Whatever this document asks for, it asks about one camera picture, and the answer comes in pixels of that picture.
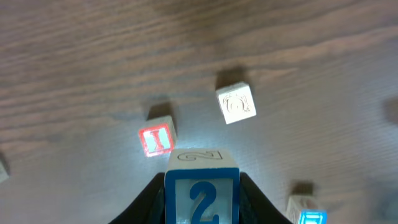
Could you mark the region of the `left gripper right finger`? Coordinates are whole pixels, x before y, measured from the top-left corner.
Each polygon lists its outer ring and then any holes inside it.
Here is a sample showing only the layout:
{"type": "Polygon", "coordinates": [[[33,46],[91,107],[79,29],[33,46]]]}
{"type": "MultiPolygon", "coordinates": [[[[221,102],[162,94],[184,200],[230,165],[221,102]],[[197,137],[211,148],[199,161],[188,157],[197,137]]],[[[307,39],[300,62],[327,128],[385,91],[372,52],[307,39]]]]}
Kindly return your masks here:
{"type": "Polygon", "coordinates": [[[292,224],[245,172],[240,173],[239,224],[292,224]]]}

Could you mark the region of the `blue number 2 block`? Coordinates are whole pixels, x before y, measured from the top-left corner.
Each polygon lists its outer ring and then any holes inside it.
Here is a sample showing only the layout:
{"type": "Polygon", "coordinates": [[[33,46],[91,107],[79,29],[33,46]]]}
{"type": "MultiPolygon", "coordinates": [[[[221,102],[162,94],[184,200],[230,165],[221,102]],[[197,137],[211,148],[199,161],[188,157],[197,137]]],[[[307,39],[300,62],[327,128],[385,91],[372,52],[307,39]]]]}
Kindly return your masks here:
{"type": "Polygon", "coordinates": [[[165,222],[238,224],[240,170],[227,150],[176,149],[164,177],[165,222]]]}

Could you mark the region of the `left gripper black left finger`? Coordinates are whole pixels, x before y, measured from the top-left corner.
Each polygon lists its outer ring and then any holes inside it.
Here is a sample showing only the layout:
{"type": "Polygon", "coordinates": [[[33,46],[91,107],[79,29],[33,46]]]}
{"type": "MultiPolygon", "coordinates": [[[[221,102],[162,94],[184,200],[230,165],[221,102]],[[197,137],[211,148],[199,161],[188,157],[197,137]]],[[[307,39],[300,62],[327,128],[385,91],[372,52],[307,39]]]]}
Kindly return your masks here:
{"type": "Polygon", "coordinates": [[[165,224],[164,172],[159,172],[109,224],[165,224]]]}

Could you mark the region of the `red letter I block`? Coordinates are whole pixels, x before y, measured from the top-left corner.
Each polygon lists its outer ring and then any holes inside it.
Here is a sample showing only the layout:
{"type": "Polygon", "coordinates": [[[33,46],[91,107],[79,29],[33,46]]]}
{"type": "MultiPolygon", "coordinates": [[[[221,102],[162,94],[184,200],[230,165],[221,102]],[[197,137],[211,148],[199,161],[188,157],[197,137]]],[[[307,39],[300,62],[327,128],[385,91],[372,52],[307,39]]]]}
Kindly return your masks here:
{"type": "Polygon", "coordinates": [[[170,153],[175,149],[177,133],[171,115],[147,120],[138,135],[146,157],[170,153]]]}

